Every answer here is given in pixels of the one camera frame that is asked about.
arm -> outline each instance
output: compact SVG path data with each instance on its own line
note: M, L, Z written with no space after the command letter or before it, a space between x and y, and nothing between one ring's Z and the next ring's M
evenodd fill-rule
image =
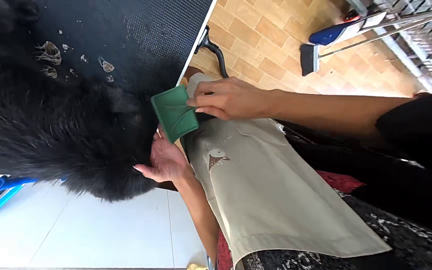
M188 208L199 238L213 262L216 262L219 224L211 210L201 183L194 177L181 150L170 144L164 133L154 134L151 149L153 167L137 164L134 168L156 182L172 181Z
M376 120L405 97L311 95L262 90L236 78L201 82L188 105L224 120L273 118L342 135L377 135Z
M219 224L209 206L201 183L191 174L182 181L176 181L176 188L181 193L188 207L192 222L196 227L202 245L213 263L216 263L218 249Z

red fabric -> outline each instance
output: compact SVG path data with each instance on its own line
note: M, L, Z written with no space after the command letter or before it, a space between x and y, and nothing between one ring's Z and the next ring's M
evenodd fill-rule
M233 259L231 257L230 247L228 246L222 231L219 231L217 240L216 260L217 270L231 270L233 268Z
M349 175L322 170L317 170L316 172L326 181L326 183L329 184L329 186L347 194L351 193L351 191L358 187L366 185Z

white floor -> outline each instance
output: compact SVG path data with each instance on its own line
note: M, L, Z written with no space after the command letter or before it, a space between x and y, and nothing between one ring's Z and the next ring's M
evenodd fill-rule
M206 253L177 192L123 202L27 184L0 209L0 267L186 268Z

black hose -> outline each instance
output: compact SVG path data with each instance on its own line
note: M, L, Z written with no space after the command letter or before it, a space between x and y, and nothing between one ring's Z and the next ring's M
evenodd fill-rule
M229 78L228 73L226 72L226 65L224 63L224 55L223 55L223 52L221 51L221 49L211 41L209 41L209 43L207 44L206 47L216 55L217 61L219 63L219 72L221 72L221 76L223 78Z

tiled floor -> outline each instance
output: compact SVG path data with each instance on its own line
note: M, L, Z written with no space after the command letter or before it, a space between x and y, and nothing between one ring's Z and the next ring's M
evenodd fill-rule
M222 49L230 76L262 89L378 96L419 91L416 79L381 41L322 58L317 73L301 76L300 45L315 31L339 23L345 5L344 0L218 0L208 22L210 40ZM221 78L218 61L207 49L190 65Z
M0 267L186 268L206 253L181 195L109 203L27 184L0 209Z

